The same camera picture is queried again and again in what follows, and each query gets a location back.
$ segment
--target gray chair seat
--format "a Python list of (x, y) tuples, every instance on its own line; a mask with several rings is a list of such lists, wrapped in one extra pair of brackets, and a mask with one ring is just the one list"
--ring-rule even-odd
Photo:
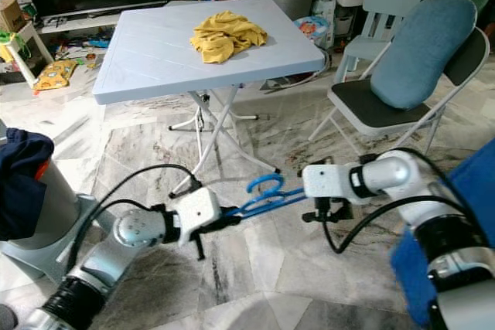
[(420, 104), (409, 111), (398, 110), (384, 104), (371, 91), (369, 79), (335, 84), (331, 87), (331, 91), (352, 111), (359, 121), (372, 128), (413, 124), (429, 111), (429, 107), (425, 104)]

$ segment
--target folding chair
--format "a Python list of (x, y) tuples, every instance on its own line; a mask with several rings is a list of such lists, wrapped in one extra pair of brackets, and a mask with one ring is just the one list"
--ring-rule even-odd
[[(335, 74), (334, 83), (342, 83), (347, 71), (354, 71), (358, 60), (373, 61), (387, 46), (402, 19), (421, 0), (364, 0), (363, 9), (368, 12), (361, 35), (354, 38), (343, 52), (342, 61)], [(387, 21), (394, 16), (389, 29)]]
[(335, 84), (329, 88), (328, 98), (335, 104), (335, 107), (311, 134), (310, 141), (318, 135), (328, 121), (331, 121), (352, 149), (358, 155), (362, 155), (361, 151), (335, 121), (333, 116), (337, 111), (340, 111), (361, 134), (383, 136), (405, 131), (392, 148), (402, 145), (419, 128), (429, 127), (425, 143), (426, 153), (430, 148), (447, 103), (480, 71), (490, 53), (488, 38), (480, 29), (475, 28), (443, 71), (454, 87), (433, 107), (428, 107), (423, 103), (412, 110), (404, 111), (385, 104), (373, 93), (370, 80), (366, 79), (389, 46), (390, 43), (359, 80)]

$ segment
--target blue cushion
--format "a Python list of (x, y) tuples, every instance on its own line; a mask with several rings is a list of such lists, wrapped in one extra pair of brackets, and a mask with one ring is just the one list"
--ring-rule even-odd
[(375, 67), (372, 91), (392, 107), (417, 107), (433, 93), (444, 67), (475, 24), (476, 6), (470, 0), (422, 1)]

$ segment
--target black cable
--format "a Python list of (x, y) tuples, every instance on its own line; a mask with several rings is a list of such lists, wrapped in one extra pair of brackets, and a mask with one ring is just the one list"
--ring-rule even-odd
[(327, 226), (327, 221), (323, 220), (323, 232), (325, 233), (325, 237), (328, 240), (328, 243), (330, 245), (330, 248), (333, 250), (334, 253), (341, 254), (344, 252), (344, 250), (349, 246), (349, 244), (354, 240), (356, 235), (361, 232), (361, 230), (366, 227), (368, 224), (370, 224), (373, 220), (378, 218), (379, 216), (382, 216), (386, 212), (389, 212), (393, 209), (396, 209), (400, 206), (404, 206), (407, 204), (412, 204), (415, 202), (424, 202), (424, 201), (434, 201), (434, 202), (442, 202), (448, 206), (451, 206), (453, 209), (457, 210), (458, 212), (461, 212), (462, 214), (465, 215), (465, 208), (458, 205), (457, 203), (453, 202), (452, 200), (446, 199), (445, 197), (440, 197), (440, 196), (412, 196), (412, 197), (406, 197), (405, 199), (400, 199), (396, 200), (393, 202), (388, 203), (387, 205), (382, 206), (380, 209), (375, 210), (365, 218), (363, 218), (345, 237), (343, 242), (340, 244), (339, 247), (335, 245), (335, 243), (332, 240), (332, 237), (330, 236), (330, 232), (328, 230)]
[[(201, 182), (198, 181), (196, 176), (186, 167), (182, 165), (177, 165), (177, 164), (157, 164), (157, 165), (151, 165), (147, 166), (146, 168), (142, 168), (137, 170), (136, 172), (131, 173), (127, 177), (125, 177), (122, 181), (120, 181), (112, 190), (110, 190), (107, 195), (101, 199), (101, 201), (94, 207), (93, 210), (88, 214), (86, 219), (84, 220), (83, 224), (81, 224), (80, 229), (77, 231), (76, 238), (74, 239), (74, 242), (72, 244), (72, 247), (70, 248), (70, 253), (69, 257), (67, 259), (67, 267), (66, 267), (66, 274), (76, 265), (77, 262), (77, 254), (79, 253), (79, 249), (83, 243), (84, 237), (86, 236), (87, 231), (89, 230), (92, 222), (99, 217), (100, 214), (103, 213), (104, 210), (106, 210), (110, 206), (103, 206), (103, 203), (108, 200), (118, 189), (122, 187), (126, 182), (128, 182), (130, 179), (134, 178), (135, 176), (143, 173), (143, 172), (148, 172), (153, 169), (158, 169), (158, 168), (174, 168), (178, 170), (182, 170), (183, 172), (187, 173), (187, 175), (191, 178), (191, 186), (189, 190), (193, 191), (194, 189), (200, 188)], [(122, 199), (120, 200), (121, 203), (128, 203), (132, 204), (134, 206), (137, 206), (140, 209), (146, 209), (142, 204), (139, 204), (139, 202), (136, 202), (134, 200), (129, 200), (129, 199)]]

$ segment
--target yellow cloth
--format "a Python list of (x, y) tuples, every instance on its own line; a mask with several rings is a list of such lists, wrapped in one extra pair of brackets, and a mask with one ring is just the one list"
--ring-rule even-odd
[(243, 15), (224, 11), (208, 17), (194, 28), (191, 44), (204, 63), (222, 63), (252, 44), (262, 46), (268, 34)]
[(46, 66), (32, 87), (34, 90), (47, 90), (66, 87), (77, 63), (74, 61), (56, 61)]

